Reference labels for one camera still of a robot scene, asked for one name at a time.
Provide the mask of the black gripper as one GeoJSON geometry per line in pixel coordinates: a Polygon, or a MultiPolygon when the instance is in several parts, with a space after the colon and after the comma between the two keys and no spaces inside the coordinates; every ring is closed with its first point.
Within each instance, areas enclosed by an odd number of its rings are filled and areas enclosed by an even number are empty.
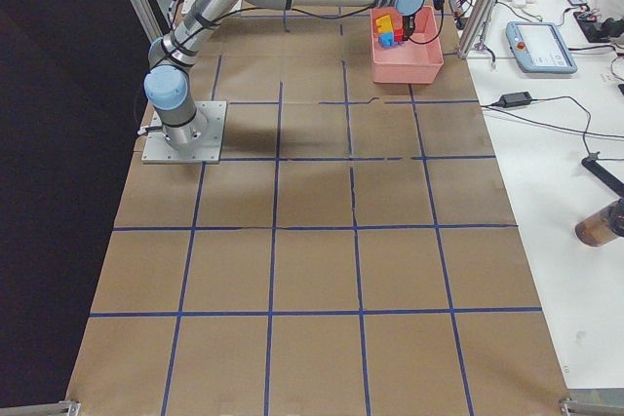
{"type": "Polygon", "coordinates": [[[415,31],[415,25],[416,13],[410,14],[408,16],[402,16],[403,42],[409,42],[411,40],[411,36],[415,31]]]}

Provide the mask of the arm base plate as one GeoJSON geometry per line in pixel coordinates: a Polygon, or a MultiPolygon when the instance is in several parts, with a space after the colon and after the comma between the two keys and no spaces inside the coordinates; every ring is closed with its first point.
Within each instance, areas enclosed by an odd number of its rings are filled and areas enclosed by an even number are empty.
{"type": "Polygon", "coordinates": [[[196,101],[196,114],[187,125],[165,126],[153,111],[141,160],[145,164],[217,164],[226,121],[225,101],[196,101]]]}

